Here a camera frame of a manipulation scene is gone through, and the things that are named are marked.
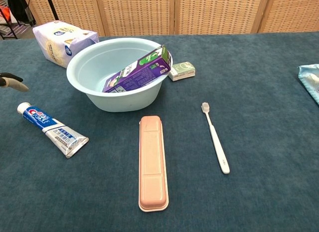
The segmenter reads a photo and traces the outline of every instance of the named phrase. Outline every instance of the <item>toothbrush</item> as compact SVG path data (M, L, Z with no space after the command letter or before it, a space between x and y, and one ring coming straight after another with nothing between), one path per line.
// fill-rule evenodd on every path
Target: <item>toothbrush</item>
M216 155L217 155L217 159L218 159L220 168L224 174L229 174L230 170L229 170L229 166L228 166L228 162L227 162L225 153L224 153L223 148L221 147L221 144L219 142L217 133L215 131L215 127L211 123L209 115L208 115L209 105L207 102L203 102L203 104L201 105L201 110L203 111L203 113L206 114L206 118L207 118L207 121L209 124L211 138L213 139L213 144L215 147L215 151L216 151Z

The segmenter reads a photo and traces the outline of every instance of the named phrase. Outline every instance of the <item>toothpaste tube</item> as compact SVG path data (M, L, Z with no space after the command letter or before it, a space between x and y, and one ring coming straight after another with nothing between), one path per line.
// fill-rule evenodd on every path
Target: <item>toothpaste tube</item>
M89 138L75 132L49 116L46 112L36 106L31 106L27 102L21 103L17 110L25 119L39 127L62 151L66 158L73 156L89 141Z

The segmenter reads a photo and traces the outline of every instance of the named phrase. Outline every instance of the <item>toothbrush handle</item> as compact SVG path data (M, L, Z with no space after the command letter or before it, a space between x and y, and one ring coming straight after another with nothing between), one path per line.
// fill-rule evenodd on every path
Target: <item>toothbrush handle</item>
M224 174L229 174L230 170L229 170L228 162L227 162L224 150L221 147L221 144L219 142L217 133L215 131L215 127L213 125L210 125L209 129L210 129L211 138L213 139L213 143L214 143L220 168Z

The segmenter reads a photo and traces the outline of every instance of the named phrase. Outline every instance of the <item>toothpaste cap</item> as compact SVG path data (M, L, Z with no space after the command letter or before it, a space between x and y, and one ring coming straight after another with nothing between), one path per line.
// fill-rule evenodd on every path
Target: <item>toothpaste cap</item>
M18 113L23 114L24 111L25 111L29 106L31 106L30 103L28 103L28 102L22 102L20 105L18 105L18 108L17 108Z

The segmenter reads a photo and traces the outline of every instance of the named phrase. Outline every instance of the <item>blue package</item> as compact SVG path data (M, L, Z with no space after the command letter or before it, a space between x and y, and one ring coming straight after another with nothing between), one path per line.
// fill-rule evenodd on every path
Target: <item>blue package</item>
M309 94L319 104L319 64L300 66L298 77Z

